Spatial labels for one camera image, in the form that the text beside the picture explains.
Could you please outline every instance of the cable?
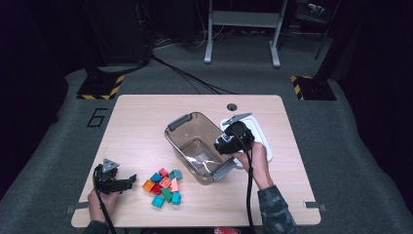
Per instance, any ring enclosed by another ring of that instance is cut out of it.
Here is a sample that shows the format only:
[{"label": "cable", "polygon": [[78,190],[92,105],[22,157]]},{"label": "cable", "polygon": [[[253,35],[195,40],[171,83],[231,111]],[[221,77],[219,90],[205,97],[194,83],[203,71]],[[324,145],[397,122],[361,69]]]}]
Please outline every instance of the cable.
[{"label": "cable", "polygon": [[197,78],[197,77],[195,77],[195,76],[193,76],[193,75],[191,75],[191,74],[189,74],[189,73],[187,73],[187,72],[185,72],[185,71],[183,71],[183,70],[181,70],[181,69],[179,69],[179,68],[177,68],[177,67],[175,67],[175,66],[172,66],[172,65],[170,65],[170,64],[167,64],[166,62],[164,62],[164,61],[162,61],[161,59],[157,58],[154,54],[151,55],[151,58],[152,58],[153,60],[157,61],[158,63],[163,64],[163,65],[169,67],[169,68],[172,69],[174,72],[176,72],[176,73],[178,73],[179,75],[181,75],[182,78],[186,79],[185,77],[187,77],[187,78],[189,78],[189,79],[192,79],[194,82],[199,83],[200,85],[202,85],[202,86],[204,86],[206,89],[208,89],[212,94],[217,93],[218,95],[221,95],[221,93],[219,93],[219,92],[217,91],[217,90],[220,90],[220,91],[226,92],[226,93],[228,93],[228,94],[236,95],[236,93],[233,93],[233,92],[231,92],[231,91],[228,91],[228,90],[225,90],[225,89],[222,89],[222,88],[213,86],[213,85],[211,85],[211,84],[209,84],[209,83],[207,83],[207,82],[205,82],[205,81],[203,81],[203,80],[201,80],[201,79],[199,79],[199,78]]},{"label": "cable", "polygon": [[[94,179],[96,178],[97,171],[101,168],[101,165],[98,165],[94,168]],[[103,215],[106,218],[107,224],[109,225],[110,232],[112,234],[116,234],[115,227],[113,226],[112,220],[110,219],[109,213],[106,210],[106,206],[104,205],[102,199],[100,198],[100,191],[96,189],[96,183],[94,182],[94,192],[96,193],[97,199],[99,200],[100,207],[102,209]]]},{"label": "cable", "polygon": [[248,150],[246,150],[246,146],[244,142],[240,139],[238,135],[234,132],[231,132],[240,143],[243,145],[243,152],[246,154],[246,158],[248,160],[248,185],[246,187],[246,215],[248,216],[249,222],[249,231],[251,234],[255,234],[254,223],[252,221],[252,214],[251,214],[251,190],[252,190],[252,179],[253,179],[253,168],[252,168],[252,150],[251,155],[249,156]]},{"label": "cable", "polygon": [[[231,0],[231,2],[230,2],[229,12],[232,11],[232,3],[233,3],[233,0]],[[214,40],[215,37],[219,35],[219,33],[222,31],[222,29],[224,29],[224,27],[225,27],[225,25],[223,25],[223,26],[221,27],[221,29],[219,29],[219,31],[215,34],[215,36],[212,37],[212,40]]]},{"label": "cable", "polygon": [[183,79],[185,79],[198,92],[198,95],[201,94],[201,92],[197,89],[197,87],[195,87],[194,84],[192,84],[188,79],[186,79],[185,76],[183,76],[182,74],[179,74],[179,73],[178,73],[178,75],[180,75]]},{"label": "cable", "polygon": [[204,42],[206,41],[206,38],[207,38],[206,27],[204,25],[203,18],[201,17],[200,6],[198,5],[198,0],[195,0],[195,4],[197,5],[198,16],[200,17],[201,24],[203,25],[204,38],[203,38],[203,41],[200,43],[200,45],[198,45],[197,47],[189,47],[189,48],[194,49],[194,50],[200,48],[204,44]]}]

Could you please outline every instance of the person's right hand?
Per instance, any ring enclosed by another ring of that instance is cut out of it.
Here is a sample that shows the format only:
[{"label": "person's right hand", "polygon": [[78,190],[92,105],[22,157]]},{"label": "person's right hand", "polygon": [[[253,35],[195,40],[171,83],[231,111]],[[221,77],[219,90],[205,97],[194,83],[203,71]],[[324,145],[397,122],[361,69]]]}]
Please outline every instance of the person's right hand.
[{"label": "person's right hand", "polygon": [[[113,210],[115,210],[116,200],[118,199],[118,196],[119,196],[119,192],[114,192],[111,194],[100,193],[100,199],[105,205],[105,208],[109,216],[111,216],[113,213]],[[92,190],[92,192],[88,195],[88,201],[89,201],[89,213],[91,215],[91,220],[106,222],[106,218],[103,214],[103,211],[100,207],[99,200],[94,190]]]},{"label": "person's right hand", "polygon": [[[267,160],[267,148],[260,142],[254,142],[252,149],[249,150],[249,156],[252,157],[253,178],[260,190],[274,185],[270,176]],[[238,159],[244,169],[248,172],[249,163],[245,153],[232,153],[231,156]]]}]

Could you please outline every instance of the camouflage sleeve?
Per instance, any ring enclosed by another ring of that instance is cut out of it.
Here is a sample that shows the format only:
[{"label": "camouflage sleeve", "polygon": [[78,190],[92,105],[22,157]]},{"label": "camouflage sleeve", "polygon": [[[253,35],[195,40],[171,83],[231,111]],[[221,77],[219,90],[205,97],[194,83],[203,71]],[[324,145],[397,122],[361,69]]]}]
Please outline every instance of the camouflage sleeve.
[{"label": "camouflage sleeve", "polygon": [[264,234],[300,233],[288,204],[275,185],[258,191],[258,200]]}]

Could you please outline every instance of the pink toy block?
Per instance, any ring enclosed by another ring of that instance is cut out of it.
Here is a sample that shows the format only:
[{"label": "pink toy block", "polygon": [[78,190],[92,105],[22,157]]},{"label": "pink toy block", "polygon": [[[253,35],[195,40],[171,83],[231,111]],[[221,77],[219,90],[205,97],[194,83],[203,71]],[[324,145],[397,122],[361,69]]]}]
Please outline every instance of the pink toy block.
[{"label": "pink toy block", "polygon": [[161,186],[163,186],[164,188],[169,188],[170,180],[169,178],[164,177],[159,184],[161,184]]},{"label": "pink toy block", "polygon": [[170,191],[172,192],[179,191],[178,180],[176,179],[176,177],[170,182]]}]

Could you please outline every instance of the plastic bin handle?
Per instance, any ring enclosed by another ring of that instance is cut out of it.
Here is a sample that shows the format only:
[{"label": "plastic bin handle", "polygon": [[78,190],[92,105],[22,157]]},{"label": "plastic bin handle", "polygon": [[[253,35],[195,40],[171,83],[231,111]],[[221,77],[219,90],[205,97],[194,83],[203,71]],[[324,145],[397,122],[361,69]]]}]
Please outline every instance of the plastic bin handle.
[{"label": "plastic bin handle", "polygon": [[213,179],[215,179],[215,180],[221,179],[222,177],[227,175],[229,172],[231,172],[231,170],[235,169],[236,166],[237,166],[237,164],[234,162],[234,160],[228,161],[228,163],[225,166],[218,169],[218,171],[216,171],[213,174],[213,176],[212,176]]},{"label": "plastic bin handle", "polygon": [[175,129],[176,129],[177,127],[179,127],[179,126],[181,126],[181,125],[183,125],[183,124],[185,124],[186,122],[189,122],[189,121],[191,121],[191,120],[192,120],[192,115],[190,115],[190,114],[182,115],[181,117],[179,117],[179,118],[173,120],[172,122],[170,122],[170,123],[168,124],[168,129],[169,129],[171,132],[173,132],[173,131],[175,131]]}]

